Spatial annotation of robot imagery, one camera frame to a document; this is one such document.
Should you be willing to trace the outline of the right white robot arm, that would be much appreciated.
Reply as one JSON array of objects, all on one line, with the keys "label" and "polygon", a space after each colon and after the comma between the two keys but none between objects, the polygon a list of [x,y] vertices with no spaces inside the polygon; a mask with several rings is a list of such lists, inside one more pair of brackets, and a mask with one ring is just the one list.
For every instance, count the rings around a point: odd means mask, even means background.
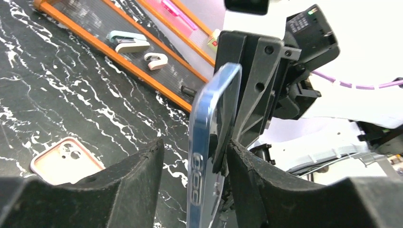
[{"label": "right white robot arm", "polygon": [[285,17],[317,4],[338,40],[340,54],[309,79],[321,97],[301,120],[275,119],[260,138],[285,171],[328,156],[366,152],[354,121],[386,128],[403,123],[403,90],[381,88],[403,75],[400,0],[274,0],[264,16],[226,11],[223,28],[279,36]]}]

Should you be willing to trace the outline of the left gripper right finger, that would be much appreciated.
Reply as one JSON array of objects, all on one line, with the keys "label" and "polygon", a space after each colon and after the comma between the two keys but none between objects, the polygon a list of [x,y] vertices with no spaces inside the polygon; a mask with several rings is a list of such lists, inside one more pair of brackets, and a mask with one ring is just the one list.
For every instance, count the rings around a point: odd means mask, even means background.
[{"label": "left gripper right finger", "polygon": [[325,186],[298,178],[236,141],[227,159],[240,228],[400,228],[403,182],[346,178]]}]

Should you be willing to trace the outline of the phone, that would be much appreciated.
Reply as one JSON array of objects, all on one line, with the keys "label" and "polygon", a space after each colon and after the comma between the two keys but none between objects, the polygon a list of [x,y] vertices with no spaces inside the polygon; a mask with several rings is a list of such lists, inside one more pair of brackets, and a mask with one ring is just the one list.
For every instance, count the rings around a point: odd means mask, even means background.
[{"label": "phone", "polygon": [[226,63],[193,100],[189,119],[187,227],[210,228],[226,171],[223,158],[232,136],[242,67]]}]

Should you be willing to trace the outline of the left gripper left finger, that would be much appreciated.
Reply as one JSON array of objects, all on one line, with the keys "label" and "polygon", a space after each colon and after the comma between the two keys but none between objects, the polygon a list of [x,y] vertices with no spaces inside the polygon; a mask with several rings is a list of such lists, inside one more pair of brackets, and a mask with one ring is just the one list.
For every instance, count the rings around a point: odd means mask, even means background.
[{"label": "left gripper left finger", "polygon": [[162,176],[161,138],[75,184],[2,177],[3,228],[151,228]]}]

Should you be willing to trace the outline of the pink phone case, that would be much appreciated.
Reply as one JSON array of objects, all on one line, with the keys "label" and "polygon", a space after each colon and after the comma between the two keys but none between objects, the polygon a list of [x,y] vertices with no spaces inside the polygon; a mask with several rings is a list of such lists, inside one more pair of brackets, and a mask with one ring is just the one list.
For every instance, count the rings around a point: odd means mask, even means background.
[{"label": "pink phone case", "polygon": [[79,140],[65,137],[49,149],[36,155],[30,169],[51,184],[77,183],[79,180],[105,169]]}]

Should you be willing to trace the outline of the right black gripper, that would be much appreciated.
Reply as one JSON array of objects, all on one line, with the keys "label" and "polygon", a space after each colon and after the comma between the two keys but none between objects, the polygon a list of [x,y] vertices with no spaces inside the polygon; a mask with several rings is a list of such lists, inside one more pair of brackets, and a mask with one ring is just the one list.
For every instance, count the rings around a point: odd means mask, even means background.
[{"label": "right black gripper", "polygon": [[271,112],[276,118],[299,119],[321,97],[308,81],[309,75],[339,53],[337,38],[317,4],[288,17],[284,41],[222,31],[214,73],[228,62],[242,66],[233,138],[251,146],[263,133]]}]

